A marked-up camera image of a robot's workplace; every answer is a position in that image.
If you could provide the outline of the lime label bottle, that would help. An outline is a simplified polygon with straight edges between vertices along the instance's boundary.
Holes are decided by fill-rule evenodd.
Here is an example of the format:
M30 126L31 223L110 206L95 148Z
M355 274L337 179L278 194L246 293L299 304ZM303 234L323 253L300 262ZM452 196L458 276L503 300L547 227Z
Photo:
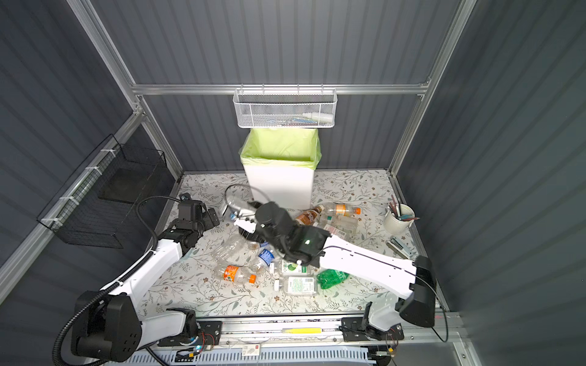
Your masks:
M306 276L310 274L307 267L286 260L280 260L276 264L276 271L282 277Z

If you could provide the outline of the clear crushed bottle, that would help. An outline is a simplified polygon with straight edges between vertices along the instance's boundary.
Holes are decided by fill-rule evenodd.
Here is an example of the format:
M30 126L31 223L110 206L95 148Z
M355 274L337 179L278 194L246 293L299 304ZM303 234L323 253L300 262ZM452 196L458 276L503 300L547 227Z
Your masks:
M217 264L248 265L251 259L249 242L239 234L234 234L222 242L213 253Z

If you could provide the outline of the green label bottle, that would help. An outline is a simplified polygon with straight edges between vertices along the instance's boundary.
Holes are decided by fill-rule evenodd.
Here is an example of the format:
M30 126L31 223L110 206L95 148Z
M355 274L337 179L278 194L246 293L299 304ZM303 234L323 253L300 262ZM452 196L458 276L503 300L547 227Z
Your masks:
M273 289L291 296L313 296L317 294L316 279L314 277L289 276L276 279L273 283Z

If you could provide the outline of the orange label bottle bottom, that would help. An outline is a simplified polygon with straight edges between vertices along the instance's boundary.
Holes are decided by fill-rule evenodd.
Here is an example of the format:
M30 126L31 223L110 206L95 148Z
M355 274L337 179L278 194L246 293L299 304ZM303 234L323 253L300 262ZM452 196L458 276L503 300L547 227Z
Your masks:
M257 281L256 273L237 265L219 264L216 266L215 273L224 282L254 285Z

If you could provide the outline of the red white label bottle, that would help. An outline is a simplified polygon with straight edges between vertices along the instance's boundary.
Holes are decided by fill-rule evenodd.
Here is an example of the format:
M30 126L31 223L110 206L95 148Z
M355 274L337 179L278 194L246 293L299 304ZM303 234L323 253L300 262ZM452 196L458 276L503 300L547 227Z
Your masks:
M348 232L341 230L339 228L333 227L331 225L326 225L325 230L329 231L332 235L334 236L338 236L341 239L347 239L348 238Z

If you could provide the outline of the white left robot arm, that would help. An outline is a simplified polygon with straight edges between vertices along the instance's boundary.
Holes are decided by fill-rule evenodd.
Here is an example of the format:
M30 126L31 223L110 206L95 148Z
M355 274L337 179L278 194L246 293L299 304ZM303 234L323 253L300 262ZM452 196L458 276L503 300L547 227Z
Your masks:
M137 262L101 290L78 298L73 316L56 337L53 364L67 364L62 355L66 339L71 340L72 354L87 358L91 365L127 361L134 352L151 352L153 345L169 337L201 349L194 311L175 307L157 316L139 316L138 304L158 278L220 224L215 209L187 193L175 202L179 216L161 234L150 233L154 241Z

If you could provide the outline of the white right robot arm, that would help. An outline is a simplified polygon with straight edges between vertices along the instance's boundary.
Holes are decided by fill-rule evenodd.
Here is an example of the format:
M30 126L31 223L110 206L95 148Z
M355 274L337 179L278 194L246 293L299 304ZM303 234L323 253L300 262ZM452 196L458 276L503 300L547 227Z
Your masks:
M434 329L440 297L433 265L425 256L396 259L353 245L314 226L299 224L274 201L252 205L223 193L234 223L265 239L283 258L299 265L342 271L391 292L396 302L369 302L357 333L372 340L398 339L398 326Z

